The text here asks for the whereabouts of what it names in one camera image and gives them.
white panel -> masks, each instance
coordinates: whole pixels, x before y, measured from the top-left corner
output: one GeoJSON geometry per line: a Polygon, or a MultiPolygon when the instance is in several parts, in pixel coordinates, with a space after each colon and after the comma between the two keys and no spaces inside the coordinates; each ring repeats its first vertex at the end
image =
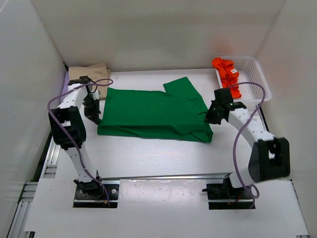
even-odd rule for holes
{"type": "Polygon", "coordinates": [[[290,181],[259,184],[255,210],[209,210],[203,180],[120,183],[117,209],[73,208],[72,180],[41,179],[25,231],[37,238],[295,238],[307,229],[290,181]]]}
{"type": "Polygon", "coordinates": [[[5,2],[6,2],[6,0],[0,0],[0,9],[2,8],[2,6],[4,5],[5,2]]]}
{"type": "MultiPolygon", "coordinates": [[[[187,76],[209,108],[214,90],[219,88],[215,69],[182,69],[160,71],[116,72],[111,75],[116,89],[161,90],[163,84],[187,76]]],[[[101,101],[103,114],[105,101],[101,101]]],[[[87,131],[85,142],[93,166],[103,178],[139,176],[172,176],[220,174],[234,171],[234,126],[223,120],[211,125],[214,134],[211,143],[191,141],[142,139],[135,137],[97,135],[97,126],[81,115],[87,131]]],[[[241,137],[237,145],[238,166],[246,167],[251,148],[241,137]]],[[[60,152],[56,178],[77,178],[70,157],[60,152]]]]}
{"type": "Polygon", "coordinates": [[[290,142],[291,178],[312,237],[317,237],[317,1],[288,0],[259,52],[273,98],[271,132],[290,142]]]}
{"type": "Polygon", "coordinates": [[[28,0],[3,5],[0,32],[0,237],[6,237],[46,142],[46,103],[61,92],[64,69],[28,0]]]}
{"type": "Polygon", "coordinates": [[[254,56],[284,0],[32,0],[69,66],[210,68],[254,56]]]}

orange cloth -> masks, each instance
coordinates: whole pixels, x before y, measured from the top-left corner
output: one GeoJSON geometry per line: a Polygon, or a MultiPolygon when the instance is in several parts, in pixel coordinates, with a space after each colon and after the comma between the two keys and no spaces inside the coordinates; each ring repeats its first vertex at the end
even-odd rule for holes
{"type": "MultiPolygon", "coordinates": [[[[218,70],[224,88],[238,83],[239,72],[233,66],[233,61],[217,57],[211,61],[211,64],[218,70]]],[[[233,98],[241,98],[239,86],[231,87],[230,92],[233,98]]]]}

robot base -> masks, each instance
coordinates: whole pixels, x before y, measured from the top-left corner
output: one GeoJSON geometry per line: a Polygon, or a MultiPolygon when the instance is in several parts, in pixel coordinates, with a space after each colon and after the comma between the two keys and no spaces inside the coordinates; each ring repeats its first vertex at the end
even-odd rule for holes
{"type": "Polygon", "coordinates": [[[76,187],[73,207],[87,207],[87,208],[117,208],[119,197],[119,184],[104,184],[109,194],[110,207],[104,203],[104,195],[92,198],[84,194],[79,186],[76,187]]]}
{"type": "Polygon", "coordinates": [[[232,196],[223,190],[222,183],[207,184],[207,195],[209,210],[236,210],[249,209],[252,206],[252,199],[243,189],[240,189],[232,196]]]}

cloth fold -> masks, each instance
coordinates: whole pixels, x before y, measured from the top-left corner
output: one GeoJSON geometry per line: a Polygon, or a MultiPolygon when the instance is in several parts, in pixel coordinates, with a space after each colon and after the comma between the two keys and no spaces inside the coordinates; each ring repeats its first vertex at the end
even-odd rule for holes
{"type": "MultiPolygon", "coordinates": [[[[234,67],[233,61],[217,57],[212,60],[211,64],[218,70],[224,88],[238,83],[239,72],[234,67]]],[[[241,98],[239,86],[231,87],[230,92],[233,98],[241,98]]]]}
{"type": "MultiPolygon", "coordinates": [[[[77,67],[77,66],[69,67],[68,74],[69,74],[69,80],[79,79],[80,76],[88,76],[94,82],[96,82],[99,79],[110,78],[111,70],[107,69],[105,62],[102,62],[102,63],[94,64],[88,67],[77,67]]],[[[107,84],[109,83],[109,81],[105,80],[100,83],[107,84]]],[[[100,91],[100,95],[99,95],[100,99],[106,98],[107,89],[108,87],[98,87],[98,90],[100,91]]]]}
{"type": "Polygon", "coordinates": [[[108,88],[98,135],[211,142],[208,109],[188,78],[163,86],[166,92],[108,88]]]}

cable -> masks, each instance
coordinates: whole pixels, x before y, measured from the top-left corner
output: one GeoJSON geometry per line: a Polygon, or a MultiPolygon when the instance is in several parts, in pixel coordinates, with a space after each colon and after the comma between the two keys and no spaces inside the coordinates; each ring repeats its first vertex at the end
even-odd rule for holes
{"type": "Polygon", "coordinates": [[[95,90],[93,91],[93,92],[91,92],[91,93],[95,93],[96,91],[97,91],[97,88],[98,88],[98,86],[96,86],[96,88],[95,88],[95,90]]]}
{"type": "Polygon", "coordinates": [[[108,207],[110,207],[110,199],[109,199],[109,194],[108,194],[108,192],[107,192],[106,187],[104,186],[104,184],[103,184],[101,181],[99,181],[99,180],[97,180],[96,178],[94,178],[94,176],[92,176],[92,175],[89,173],[89,171],[86,169],[86,166],[85,166],[85,164],[84,164],[84,162],[83,162],[82,154],[80,153],[79,146],[76,144],[75,140],[71,137],[71,135],[68,133],[68,131],[64,128],[64,126],[63,126],[63,125],[58,121],[58,119],[55,117],[55,115],[53,114],[53,112],[52,112],[52,110],[51,110],[51,104],[52,104],[52,102],[55,101],[56,99],[59,99],[59,98],[61,98],[61,97],[64,97],[64,96],[70,94],[71,92],[73,92],[73,91],[75,91],[75,90],[81,88],[81,87],[90,86],[90,85],[95,85],[95,86],[109,86],[109,85],[111,85],[111,84],[113,84],[113,80],[112,80],[112,79],[109,79],[109,78],[99,79],[99,80],[96,81],[96,83],[81,84],[81,85],[79,85],[79,86],[77,86],[77,87],[75,87],[75,88],[69,90],[68,92],[61,94],[60,96],[57,96],[57,97],[52,98],[51,100],[49,100],[48,106],[47,106],[48,111],[49,111],[49,114],[51,115],[51,117],[53,118],[53,120],[54,120],[54,121],[56,122],[56,124],[61,128],[61,130],[66,134],[66,136],[67,136],[68,139],[71,141],[71,143],[75,146],[75,148],[76,148],[76,150],[77,150],[77,152],[78,152],[78,155],[79,155],[80,164],[81,164],[81,166],[83,167],[83,169],[84,169],[84,171],[86,172],[86,174],[87,174],[93,181],[97,182],[97,183],[103,188],[103,191],[104,191],[104,193],[106,194],[108,207]],[[109,80],[110,83],[108,83],[108,84],[98,84],[98,83],[97,83],[97,82],[103,81],[103,80],[109,80]]]}
{"type": "Polygon", "coordinates": [[[238,198],[234,202],[229,202],[228,205],[236,204],[241,198],[241,194],[239,194],[238,198]]]}
{"type": "Polygon", "coordinates": [[[235,171],[236,171],[237,177],[238,177],[238,179],[239,179],[241,185],[243,186],[244,190],[250,194],[250,196],[251,196],[251,198],[252,198],[252,200],[253,200],[253,203],[252,203],[251,207],[249,208],[249,209],[251,209],[251,208],[254,206],[255,202],[256,202],[256,198],[258,198],[258,197],[260,196],[260,192],[259,192],[258,188],[257,188],[254,184],[250,185],[250,188],[248,188],[248,187],[244,184],[244,182],[243,182],[243,180],[242,180],[242,178],[241,178],[241,175],[240,175],[240,172],[239,172],[239,169],[238,169],[238,164],[237,164],[237,155],[236,155],[236,153],[237,153],[237,143],[238,143],[239,136],[242,134],[243,130],[249,125],[249,123],[250,123],[250,121],[252,120],[254,114],[255,114],[255,113],[260,109],[260,107],[262,106],[262,104],[263,104],[263,102],[264,102],[264,99],[265,99],[265,89],[263,88],[262,85],[260,85],[260,84],[258,84],[258,83],[253,83],[253,82],[237,83],[237,84],[233,84],[233,85],[229,86],[229,88],[234,87],[234,86],[237,86],[237,85],[241,85],[241,84],[253,84],[253,85],[256,85],[256,86],[260,87],[260,88],[262,89],[262,91],[263,91],[263,96],[262,96],[262,99],[261,99],[260,103],[257,105],[257,107],[254,109],[254,111],[251,113],[251,115],[250,115],[249,119],[247,120],[247,122],[240,128],[240,130],[238,131],[238,134],[237,134],[236,138],[234,139],[234,143],[233,143],[233,164],[234,164],[234,169],[235,169],[235,171]],[[252,187],[253,187],[253,188],[255,189],[255,191],[257,192],[256,195],[254,195],[254,194],[252,193],[252,187]]]}
{"type": "Polygon", "coordinates": [[[104,201],[105,201],[105,193],[104,193],[104,189],[103,189],[103,192],[102,192],[102,194],[99,196],[99,197],[93,197],[92,195],[89,195],[92,199],[94,199],[94,200],[96,200],[96,199],[99,199],[99,198],[101,198],[101,196],[104,196],[104,201]]]}

